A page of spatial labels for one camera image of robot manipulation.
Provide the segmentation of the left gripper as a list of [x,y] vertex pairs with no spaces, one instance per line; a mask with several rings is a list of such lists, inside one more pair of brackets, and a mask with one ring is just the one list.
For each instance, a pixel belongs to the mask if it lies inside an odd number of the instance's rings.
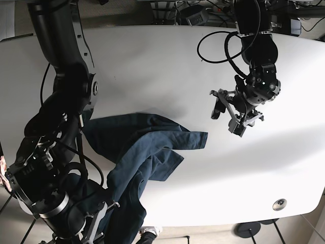
[[245,127],[253,127],[256,120],[264,121],[264,115],[257,111],[254,105],[249,104],[244,95],[238,90],[211,90],[209,95],[216,98],[211,119],[217,120],[221,113],[227,111],[231,117],[229,123],[237,122]]

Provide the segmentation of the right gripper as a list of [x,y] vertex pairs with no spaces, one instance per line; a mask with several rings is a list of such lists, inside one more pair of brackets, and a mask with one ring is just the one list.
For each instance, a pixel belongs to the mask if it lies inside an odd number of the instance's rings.
[[83,214],[67,193],[53,193],[38,201],[38,216],[53,231],[49,243],[99,243],[104,234],[98,231],[106,212],[119,207],[118,202],[99,203],[93,213]]

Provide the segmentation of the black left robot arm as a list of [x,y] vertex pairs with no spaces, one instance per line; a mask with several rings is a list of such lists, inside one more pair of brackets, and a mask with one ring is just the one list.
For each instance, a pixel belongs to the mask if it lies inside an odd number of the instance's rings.
[[[281,83],[276,77],[278,49],[272,38],[272,26],[265,1],[234,1],[237,32],[227,35],[224,43],[226,58],[236,71],[235,90],[212,90],[216,97],[212,119],[229,112],[229,131],[242,136],[247,127],[254,126],[264,116],[256,110],[258,105],[274,100],[280,93]],[[229,54],[229,41],[238,36],[242,44],[241,56],[249,65],[249,74],[244,74]]]

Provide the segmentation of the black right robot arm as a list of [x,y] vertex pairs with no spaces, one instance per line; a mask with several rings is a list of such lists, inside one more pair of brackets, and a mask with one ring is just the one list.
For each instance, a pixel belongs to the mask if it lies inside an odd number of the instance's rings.
[[100,226],[118,206],[102,183],[88,188],[81,131],[98,98],[98,79],[77,1],[28,1],[42,52],[55,69],[53,92],[41,99],[6,178],[11,196],[53,231],[52,243],[103,243]]

